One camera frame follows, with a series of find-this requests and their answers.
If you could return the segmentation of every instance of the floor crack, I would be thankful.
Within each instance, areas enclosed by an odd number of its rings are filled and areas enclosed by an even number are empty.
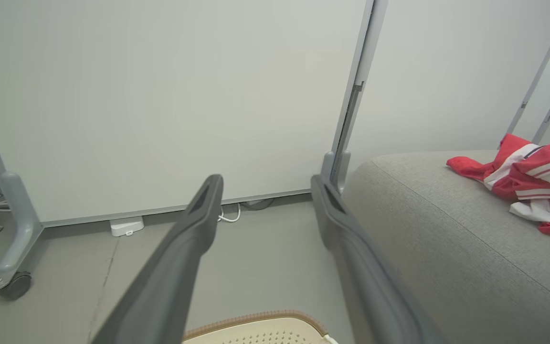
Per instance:
[[[114,246],[114,252],[112,252],[112,257],[109,260],[109,266],[107,266],[107,274],[105,274],[105,279],[103,280],[103,285],[101,286],[101,292],[99,294],[99,298],[96,301],[96,307],[90,319],[90,328],[88,332],[88,338],[86,340],[87,344],[90,344],[90,338],[92,337],[92,329],[95,326],[96,318],[99,314],[99,311],[101,310],[101,302],[103,302],[103,298],[105,296],[105,285],[107,284],[107,279],[109,278],[109,272],[112,270],[112,265],[114,264],[114,257],[116,256],[116,250],[118,249],[118,244],[120,244],[120,239],[116,239],[116,246]]]

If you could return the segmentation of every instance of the white cable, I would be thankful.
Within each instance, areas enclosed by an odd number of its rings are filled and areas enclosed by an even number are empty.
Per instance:
[[[324,335],[324,339],[329,343],[329,344],[338,344],[336,340],[334,340],[334,338],[330,337],[329,335]]]
[[[220,215],[218,216],[218,222],[224,221],[224,222],[233,223],[233,222],[237,222],[240,217],[241,217],[241,205],[239,203],[237,203],[237,217],[232,219],[232,220],[230,218],[225,218],[224,217],[224,208],[220,207]]]

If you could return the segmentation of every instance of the gray fabric upholstery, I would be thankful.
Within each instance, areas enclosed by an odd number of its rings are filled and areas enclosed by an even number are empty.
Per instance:
[[[550,343],[550,236],[445,165],[495,154],[377,157],[343,199],[450,342]]]

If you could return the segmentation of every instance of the beige basket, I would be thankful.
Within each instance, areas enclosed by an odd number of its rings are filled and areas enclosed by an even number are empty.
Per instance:
[[[325,327],[299,311],[240,316],[188,331],[184,344],[337,344]]]

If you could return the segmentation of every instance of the red jacket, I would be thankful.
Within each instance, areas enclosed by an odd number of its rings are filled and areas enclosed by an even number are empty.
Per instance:
[[[538,146],[507,134],[491,163],[454,157],[447,165],[502,198],[526,201],[511,205],[511,213],[541,222],[539,229],[550,234],[550,144]]]

